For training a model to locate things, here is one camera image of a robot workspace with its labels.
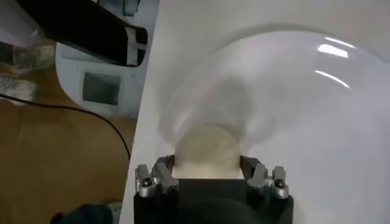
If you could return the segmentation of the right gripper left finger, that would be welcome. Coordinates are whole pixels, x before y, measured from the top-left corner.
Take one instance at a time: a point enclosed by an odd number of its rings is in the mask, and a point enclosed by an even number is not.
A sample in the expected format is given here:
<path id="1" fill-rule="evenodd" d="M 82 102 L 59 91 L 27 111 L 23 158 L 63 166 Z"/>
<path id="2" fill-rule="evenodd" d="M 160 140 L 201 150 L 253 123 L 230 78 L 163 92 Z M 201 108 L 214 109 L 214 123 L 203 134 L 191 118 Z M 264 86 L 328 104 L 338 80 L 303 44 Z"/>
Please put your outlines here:
<path id="1" fill-rule="evenodd" d="M 160 157 L 150 172 L 146 164 L 135 169 L 136 194 L 142 198 L 151 198 L 158 194 L 176 197 L 179 194 L 179 180 L 174 178 L 174 155 Z"/>

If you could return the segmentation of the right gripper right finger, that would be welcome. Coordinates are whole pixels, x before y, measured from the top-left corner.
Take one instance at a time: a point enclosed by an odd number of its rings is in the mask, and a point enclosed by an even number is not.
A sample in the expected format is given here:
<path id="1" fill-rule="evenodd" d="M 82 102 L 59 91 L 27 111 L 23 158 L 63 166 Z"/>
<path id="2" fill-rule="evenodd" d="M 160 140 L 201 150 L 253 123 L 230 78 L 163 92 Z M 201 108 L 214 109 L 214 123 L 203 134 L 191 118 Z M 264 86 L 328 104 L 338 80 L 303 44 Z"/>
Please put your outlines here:
<path id="1" fill-rule="evenodd" d="M 289 187 L 286 184 L 286 171 L 283 166 L 275 166 L 271 175 L 266 166 L 257 158 L 240 156 L 240 169 L 250 190 L 255 195 L 263 197 L 266 189 L 274 199 L 284 200 L 289 197 Z"/>

